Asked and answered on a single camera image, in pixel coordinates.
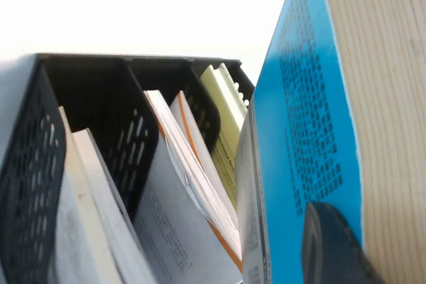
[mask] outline perforated pattern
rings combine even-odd
[[[4,171],[1,261],[10,283],[46,283],[65,161],[63,124],[44,71],[17,123]]]
[[[199,100],[200,94],[194,93],[191,85],[187,84],[184,89],[184,95],[188,101],[188,105],[191,109],[192,115],[194,116],[195,121],[197,122],[198,129],[200,129],[201,136],[206,143],[207,147],[213,148],[214,143],[218,137],[219,130],[219,113],[217,109],[211,108],[208,112],[204,109],[207,106],[210,106],[210,102],[205,100]]]
[[[291,136],[287,149],[291,145],[295,160],[290,173],[296,212],[302,215],[307,202],[324,199],[343,183],[307,0],[290,3],[279,49]]]
[[[89,128],[133,218],[156,149],[158,127],[133,74],[122,70],[120,79],[108,109],[94,114]]]
[[[127,207],[134,190],[137,168],[144,155],[148,129],[144,126],[144,116],[137,109],[131,116],[122,119],[120,127],[118,142],[116,146],[109,147],[106,161]]]

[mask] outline black object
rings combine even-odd
[[[305,284],[384,284],[343,216],[326,203],[306,206],[302,269]]]
[[[116,57],[44,59],[71,131],[89,128],[132,219],[158,139],[153,111],[127,63]]]
[[[220,118],[198,77],[220,63],[250,100],[254,87],[233,60],[40,54],[6,72],[0,65],[0,114],[10,115],[0,118],[0,258],[9,284],[47,282],[66,153],[58,107],[73,132],[91,130],[134,217],[158,139],[142,90],[160,90],[169,104],[183,90],[211,150]]]
[[[0,175],[0,257],[10,284],[45,283],[65,161],[55,96],[45,70],[33,68]]]

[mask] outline orange stripe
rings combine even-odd
[[[192,151],[194,151],[195,156],[197,157],[200,165],[202,166],[200,157],[198,156],[197,149],[195,147],[195,143],[194,143],[194,141],[192,139],[192,136],[191,136],[191,132],[189,131],[189,125],[188,125],[188,123],[186,121],[186,117],[185,117],[185,113],[184,113],[184,107],[183,107],[183,103],[182,103],[182,96],[181,96],[181,94],[182,94],[181,92],[178,93],[180,115],[182,116],[182,119],[184,121],[186,135],[188,136],[189,144],[191,145]],[[220,244],[222,244],[222,247],[225,249],[226,253],[229,255],[229,257],[231,258],[231,260],[235,263],[235,265],[237,266],[237,268],[242,273],[242,262],[241,262],[241,260],[235,254],[234,250],[229,246],[228,242],[223,238],[223,236],[220,233],[220,231],[218,230],[218,228],[216,226],[214,226],[213,223],[210,222],[209,219],[206,218],[206,220],[208,222],[208,225],[211,227],[214,235],[218,238],[218,241],[220,242]]]
[[[235,254],[234,250],[229,246],[228,242],[223,238],[222,234],[220,234],[218,228],[216,226],[214,226],[213,223],[210,222],[208,219],[206,219],[206,220],[208,222],[208,225],[210,225],[210,227],[212,228],[212,231],[213,231],[214,235],[218,238],[220,244],[222,244],[222,246],[225,249],[226,253],[228,253],[228,255],[231,258],[231,260],[235,263],[235,265],[237,266],[237,268],[242,273],[242,262],[241,262],[241,260]]]
[[[195,143],[192,139],[191,132],[189,131],[189,125],[186,121],[185,112],[184,112],[184,105],[182,103],[182,95],[181,94],[182,94],[181,92],[178,93],[180,115],[182,116],[182,119],[184,121],[185,131],[186,131],[186,135],[188,136],[189,144],[191,145],[192,151],[194,151],[194,154],[197,157],[197,159],[198,159],[198,161],[199,161],[199,163],[202,167],[202,163],[201,163],[200,157],[198,156],[197,149],[195,147]]]

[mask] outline book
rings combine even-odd
[[[189,142],[192,151],[206,172],[210,183],[228,210],[228,213],[231,215],[232,222],[234,222],[234,225],[238,228],[238,217],[236,210],[232,205],[228,194],[226,193],[222,181],[220,180],[218,171],[214,166],[212,157],[210,156],[207,146],[204,143],[201,132],[198,129],[197,122],[182,91],[180,91],[173,100],[172,104],[170,105],[170,111],[172,112],[185,138]]]
[[[157,283],[126,210],[120,211],[116,203],[114,193],[118,194],[118,190],[114,183],[108,182],[112,181],[112,178],[89,129],[73,133],[73,138],[89,178],[106,238],[123,282]]]
[[[52,262],[57,281],[59,284],[121,284],[67,116],[62,107],[59,111],[65,127],[67,154]]]
[[[315,201],[386,283],[426,282],[425,43],[426,0],[285,0],[236,158],[245,283],[304,282]]]
[[[237,283],[238,230],[158,91],[159,138],[134,228],[159,283]]]
[[[235,155],[247,108],[225,64],[222,63],[217,69],[210,65],[200,80],[218,107],[220,116],[220,131],[211,154],[212,160],[236,208]]]

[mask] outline paper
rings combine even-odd
[[[172,112],[176,122],[178,123],[181,131],[185,135],[187,141],[189,141],[191,149],[194,151],[196,157],[199,159],[206,175],[208,176],[210,183],[219,195],[220,200],[225,205],[228,213],[231,215],[234,225],[238,228],[238,217],[234,206],[226,190],[220,180],[216,167],[212,161],[212,157],[204,143],[200,130],[198,129],[197,123],[194,116],[192,115],[188,101],[186,101],[185,95],[182,91],[178,93],[173,103],[170,105],[170,111]]]
[[[102,158],[99,158],[100,153],[96,150],[97,147],[94,145],[90,132],[86,129],[75,132],[73,136],[89,178],[110,250],[123,282],[157,283],[146,256],[139,249],[138,240],[135,241],[132,236],[130,229],[133,229],[133,226],[126,223],[115,202],[106,177],[109,173],[105,170],[106,166],[103,165]]]
[[[159,283],[237,283],[238,231],[161,94],[147,97],[160,136],[134,228],[152,270]]]
[[[223,63],[216,70],[209,66],[203,72],[201,82],[218,107],[220,115],[220,132],[212,151],[212,160],[226,193],[236,208],[235,156],[247,108]]]
[[[121,284],[86,172],[63,108],[67,155],[57,216],[54,266],[60,284]]]

